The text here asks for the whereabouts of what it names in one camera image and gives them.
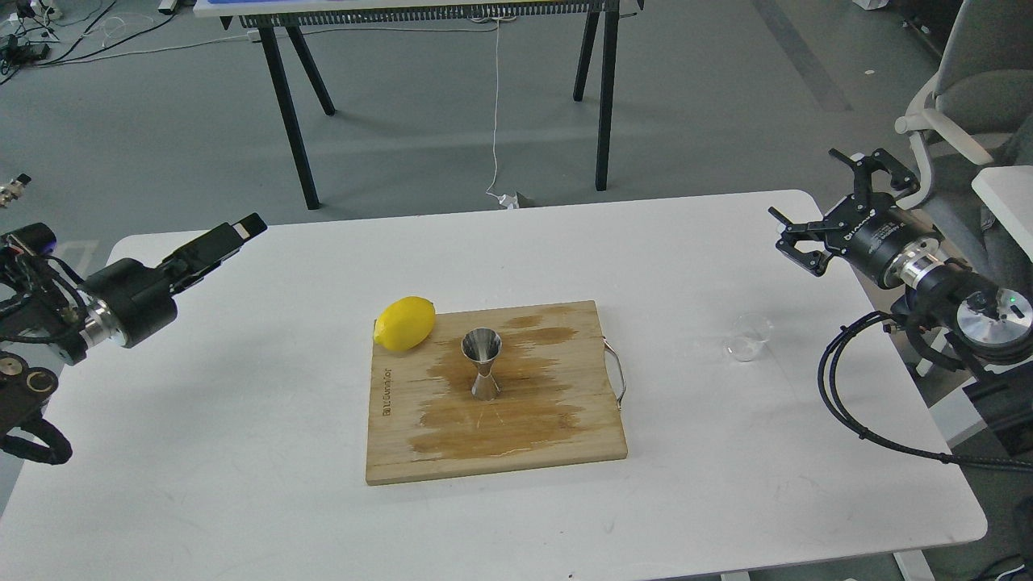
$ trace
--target cutting board handle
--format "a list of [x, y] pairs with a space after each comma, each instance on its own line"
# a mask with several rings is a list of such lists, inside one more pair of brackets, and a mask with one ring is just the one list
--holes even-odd
[[628, 383], [624, 380], [624, 368], [621, 366], [621, 356], [617, 355], [617, 350], [605, 337], [602, 338], [602, 348], [604, 353], [608, 353], [614, 356], [614, 361], [617, 362], [617, 372], [621, 375], [621, 392], [617, 394], [617, 408], [621, 408], [621, 402], [624, 400], [624, 394], [628, 391]]

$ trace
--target lemon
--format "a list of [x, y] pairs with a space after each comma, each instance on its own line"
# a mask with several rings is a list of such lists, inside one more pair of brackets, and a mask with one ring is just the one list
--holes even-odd
[[393, 351], [418, 345], [434, 329], [434, 303], [421, 297], [406, 297], [390, 304], [377, 317], [373, 342]]

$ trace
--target gray floor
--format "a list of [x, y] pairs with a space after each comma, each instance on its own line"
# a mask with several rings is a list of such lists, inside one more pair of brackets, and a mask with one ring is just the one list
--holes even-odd
[[[95, 5], [61, 4], [68, 20]], [[156, 4], [121, 0], [114, 12], [128, 13], [123, 20], [134, 31], [150, 23], [131, 14], [158, 19]], [[826, 155], [829, 147], [884, 147], [912, 159], [893, 122], [937, 64], [895, 12], [864, 11], [848, 0], [651, 0], [621, 22], [609, 188], [596, 192], [597, 67], [585, 102], [570, 99], [583, 26], [584, 17], [574, 16], [503, 25], [499, 193], [519, 190], [551, 206], [800, 188], [827, 208], [851, 187], [850, 173]], [[333, 118], [283, 43], [324, 203], [318, 211], [302, 202], [257, 44], [23, 70], [0, 87], [0, 177], [25, 172], [34, 180], [4, 213], [3, 231], [44, 221], [66, 243], [66, 257], [93, 272], [125, 236], [205, 230], [250, 212], [289, 223], [498, 208], [484, 195], [493, 174], [495, 32], [444, 32], [488, 28], [463, 22], [417, 28], [436, 32], [309, 36], [339, 110]], [[58, 33], [74, 38], [79, 30]], [[224, 32], [217, 21], [186, 11], [105, 54], [241, 33], [237, 24]], [[79, 54], [101, 39], [88, 37]], [[735, 227], [735, 216], [727, 220]], [[773, 222], [773, 243], [775, 232]], [[859, 314], [844, 313], [844, 320]], [[950, 380], [924, 389], [933, 393]], [[993, 451], [992, 438], [976, 439], [967, 446]], [[0, 497], [18, 469], [0, 461]], [[970, 480], [991, 533], [929, 551], [937, 579], [967, 579], [1015, 552], [1004, 506], [1031, 492], [1028, 480]], [[900, 579], [888, 556], [753, 574], [847, 577]]]

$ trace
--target jigger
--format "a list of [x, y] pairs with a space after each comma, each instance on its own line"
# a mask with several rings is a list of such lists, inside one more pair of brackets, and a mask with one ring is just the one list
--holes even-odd
[[502, 337], [491, 329], [474, 329], [463, 337], [463, 355], [477, 367], [477, 378], [470, 393], [481, 401], [492, 401], [499, 395], [499, 385], [492, 376], [492, 365], [502, 351]]

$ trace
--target table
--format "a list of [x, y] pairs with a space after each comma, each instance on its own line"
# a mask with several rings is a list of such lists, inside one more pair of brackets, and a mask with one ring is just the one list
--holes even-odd
[[[637, 0], [639, 7], [645, 0]], [[283, 60], [276, 40], [275, 27], [282, 26], [290, 37], [302, 66], [319, 98], [323, 113], [336, 113], [334, 102], [323, 84], [312, 54], [299, 29], [303, 25], [371, 24], [381, 22], [408, 22], [484, 18], [497, 16], [534, 16], [587, 12], [585, 34], [574, 79], [573, 99], [581, 101], [585, 95], [588, 68], [592, 59], [599, 13], [605, 12], [602, 40], [602, 85], [599, 95], [599, 139], [596, 149], [595, 187], [606, 189], [609, 166], [609, 132], [614, 110], [614, 78], [617, 66], [617, 34], [620, 22], [620, 0], [270, 0], [213, 2], [197, 0], [194, 14], [219, 17], [223, 26], [229, 26], [239, 17], [245, 28], [257, 28], [265, 62], [273, 79], [280, 115], [287, 131], [294, 166], [301, 180], [302, 193], [309, 210], [319, 208], [308, 154], [302, 137], [298, 114], [294, 112], [290, 87], [283, 70]]]
[[[987, 208], [1000, 220], [1004, 230], [1033, 258], [1033, 165], [987, 167], [972, 180], [972, 189]], [[946, 340], [937, 338], [933, 348], [942, 349]], [[994, 371], [1006, 368], [990, 366]], [[957, 446], [987, 428], [987, 421], [976, 409], [965, 388], [975, 379], [958, 387], [933, 405], [940, 431], [950, 446]]]
[[[859, 440], [823, 407], [821, 350], [871, 305], [845, 262], [814, 278], [775, 250], [772, 205], [820, 216], [775, 191], [272, 226], [177, 297], [169, 327], [64, 371], [48, 418], [75, 455], [23, 469], [0, 571], [640, 580], [982, 537], [957, 466]], [[130, 237], [112, 258], [153, 265], [195, 235]], [[628, 458], [367, 486], [371, 330], [407, 295], [440, 312], [595, 300]], [[720, 342], [745, 311], [775, 331], [739, 363]], [[947, 451], [881, 333], [851, 342], [840, 390], [873, 430]]]
[[972, 189], [1033, 257], [1033, 165], [987, 167], [972, 180]]

